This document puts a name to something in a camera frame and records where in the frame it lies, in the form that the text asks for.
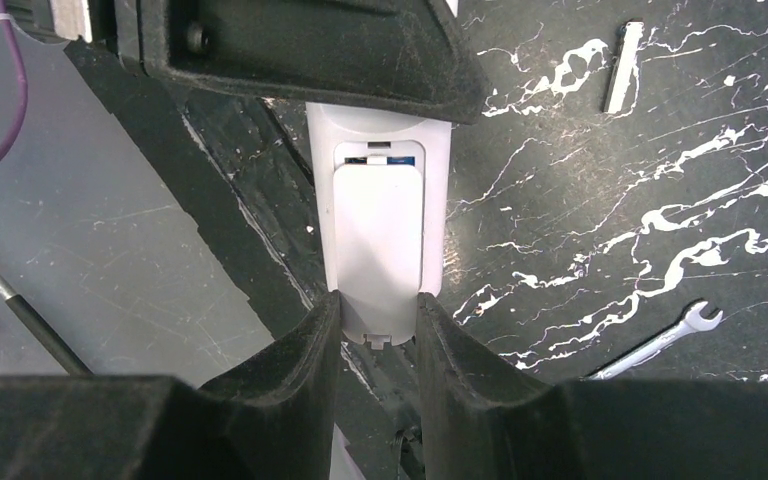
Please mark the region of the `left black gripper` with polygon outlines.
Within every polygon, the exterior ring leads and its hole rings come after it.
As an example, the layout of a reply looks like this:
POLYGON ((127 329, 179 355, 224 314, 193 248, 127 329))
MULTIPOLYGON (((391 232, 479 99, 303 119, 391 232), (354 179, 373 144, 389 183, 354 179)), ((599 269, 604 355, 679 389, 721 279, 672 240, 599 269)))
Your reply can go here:
POLYGON ((83 42, 104 48, 132 73, 144 71, 138 0, 6 0, 19 31, 43 44, 83 42))

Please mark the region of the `white battery cover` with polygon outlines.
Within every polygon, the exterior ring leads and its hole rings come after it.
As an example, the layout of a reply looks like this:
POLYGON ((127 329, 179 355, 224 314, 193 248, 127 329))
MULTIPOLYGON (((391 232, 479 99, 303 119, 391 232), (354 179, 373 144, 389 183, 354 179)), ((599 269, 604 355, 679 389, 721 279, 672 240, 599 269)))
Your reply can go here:
POLYGON ((403 344, 422 277, 422 176, 409 165, 344 165, 333 180, 344 334, 374 350, 403 344))

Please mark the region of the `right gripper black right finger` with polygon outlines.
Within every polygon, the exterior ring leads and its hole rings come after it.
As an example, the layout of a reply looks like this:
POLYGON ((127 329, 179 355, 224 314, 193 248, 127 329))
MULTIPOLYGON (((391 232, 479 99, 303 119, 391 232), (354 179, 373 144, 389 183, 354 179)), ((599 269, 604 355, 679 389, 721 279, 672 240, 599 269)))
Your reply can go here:
POLYGON ((768 479, 768 382, 543 383, 418 297, 429 479, 768 479))

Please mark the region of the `blue battery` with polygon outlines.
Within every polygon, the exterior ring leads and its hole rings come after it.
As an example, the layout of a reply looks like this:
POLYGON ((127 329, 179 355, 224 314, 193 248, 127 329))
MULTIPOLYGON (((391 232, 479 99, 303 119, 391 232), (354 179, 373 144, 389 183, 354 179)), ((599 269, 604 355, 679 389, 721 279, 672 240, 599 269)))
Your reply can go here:
POLYGON ((345 157, 346 165, 409 165, 414 166, 416 158, 414 156, 356 156, 345 157))

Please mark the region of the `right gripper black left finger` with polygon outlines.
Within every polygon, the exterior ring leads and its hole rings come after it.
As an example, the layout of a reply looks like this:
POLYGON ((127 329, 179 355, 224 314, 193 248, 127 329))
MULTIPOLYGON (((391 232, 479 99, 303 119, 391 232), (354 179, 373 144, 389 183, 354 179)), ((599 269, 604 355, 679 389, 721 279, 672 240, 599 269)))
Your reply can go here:
POLYGON ((0 479, 325 479, 341 300, 194 388, 170 376, 0 376, 0 479))

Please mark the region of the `white remote control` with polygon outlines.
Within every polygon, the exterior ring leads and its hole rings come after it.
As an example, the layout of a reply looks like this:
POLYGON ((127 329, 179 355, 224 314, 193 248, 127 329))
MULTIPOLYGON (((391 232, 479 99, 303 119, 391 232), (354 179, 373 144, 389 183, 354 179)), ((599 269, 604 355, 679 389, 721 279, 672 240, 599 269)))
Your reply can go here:
POLYGON ((320 103, 306 116, 328 288, 439 293, 451 123, 320 103))

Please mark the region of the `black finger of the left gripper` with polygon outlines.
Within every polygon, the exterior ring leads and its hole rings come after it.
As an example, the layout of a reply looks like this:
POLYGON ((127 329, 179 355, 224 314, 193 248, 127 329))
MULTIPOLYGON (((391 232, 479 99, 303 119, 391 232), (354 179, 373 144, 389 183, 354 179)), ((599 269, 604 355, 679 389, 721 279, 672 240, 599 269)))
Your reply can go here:
POLYGON ((475 123, 489 83, 444 1, 144 1, 153 78, 475 123))

